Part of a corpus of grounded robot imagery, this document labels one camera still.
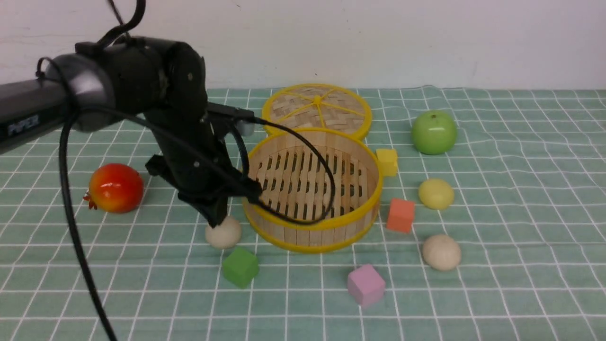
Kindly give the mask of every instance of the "green tablecloth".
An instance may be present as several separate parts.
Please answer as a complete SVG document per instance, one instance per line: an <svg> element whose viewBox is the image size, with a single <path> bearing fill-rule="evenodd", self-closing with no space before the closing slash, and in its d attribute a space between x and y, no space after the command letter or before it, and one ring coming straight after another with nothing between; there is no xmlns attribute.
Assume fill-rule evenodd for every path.
<svg viewBox="0 0 606 341"><path fill-rule="evenodd" d="M399 156L375 227L347 249L289 254L259 238L234 200L241 245L261 264L252 290L219 275L226 253L205 243L205 223L162 180L149 180L131 214L104 215L79 201L102 163L143 171L158 151L149 131L124 123L73 134L79 228L119 339L606 340L606 91L357 91L373 108L365 142ZM257 112L270 94L209 91L212 101ZM447 155L421 156L410 144L411 121L427 109L456 118L459 140ZM265 137L257 130L249 150ZM58 136L0 157L2 340L105 340L64 223ZM418 202L428 177L452 184L453 206L438 213L418 204L410 235L384 229L390 199ZM423 240L439 233L461 245L455 271L422 262ZM387 290L359 309L345 284L364 263Z"/></svg>

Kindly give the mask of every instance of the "green apple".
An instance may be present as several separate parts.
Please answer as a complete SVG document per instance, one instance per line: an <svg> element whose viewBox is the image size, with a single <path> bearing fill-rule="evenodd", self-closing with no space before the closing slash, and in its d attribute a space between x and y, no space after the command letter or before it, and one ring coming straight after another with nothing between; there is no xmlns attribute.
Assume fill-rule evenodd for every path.
<svg viewBox="0 0 606 341"><path fill-rule="evenodd" d="M443 154L455 145L457 137L456 123L443 110L429 110L415 119L411 137L413 145L421 153L428 155Z"/></svg>

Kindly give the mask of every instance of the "bamboo steamer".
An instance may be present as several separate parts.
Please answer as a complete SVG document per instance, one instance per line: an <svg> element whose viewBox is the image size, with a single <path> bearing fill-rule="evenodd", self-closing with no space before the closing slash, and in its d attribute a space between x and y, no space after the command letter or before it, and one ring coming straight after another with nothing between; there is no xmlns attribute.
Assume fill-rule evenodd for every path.
<svg viewBox="0 0 606 341"><path fill-rule="evenodd" d="M319 253L362 238L379 212L383 176L374 153L356 137L322 127L294 129L327 160L336 195L329 216L316 225L294 225L243 201L253 229L290 251ZM330 198L330 180L317 156L287 133L270 135L249 155L249 177L263 185L261 200L298 220L318 218Z"/></svg>
<svg viewBox="0 0 606 341"><path fill-rule="evenodd" d="M261 117L282 126L326 128L363 140L370 130L372 110L357 93L330 84L300 84L273 94ZM282 133L266 126L268 135Z"/></svg>

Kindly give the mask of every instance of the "yellow cube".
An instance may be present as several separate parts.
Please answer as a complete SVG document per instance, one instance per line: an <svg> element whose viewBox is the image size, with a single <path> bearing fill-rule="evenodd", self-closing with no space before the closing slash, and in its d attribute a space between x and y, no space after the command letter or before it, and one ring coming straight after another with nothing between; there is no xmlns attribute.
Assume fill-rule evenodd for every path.
<svg viewBox="0 0 606 341"><path fill-rule="evenodd" d="M395 177L398 174L398 153L395 149L377 149L379 167L385 177Z"/></svg>

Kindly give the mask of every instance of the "fake pomegranate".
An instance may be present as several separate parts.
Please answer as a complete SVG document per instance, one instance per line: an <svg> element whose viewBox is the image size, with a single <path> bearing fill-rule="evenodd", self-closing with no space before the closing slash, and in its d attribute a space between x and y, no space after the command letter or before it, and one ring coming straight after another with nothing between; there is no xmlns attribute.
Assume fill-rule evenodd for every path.
<svg viewBox="0 0 606 341"><path fill-rule="evenodd" d="M143 187L143 179L132 167L109 163L93 173L84 200L88 201L88 209L126 213L141 203Z"/></svg>

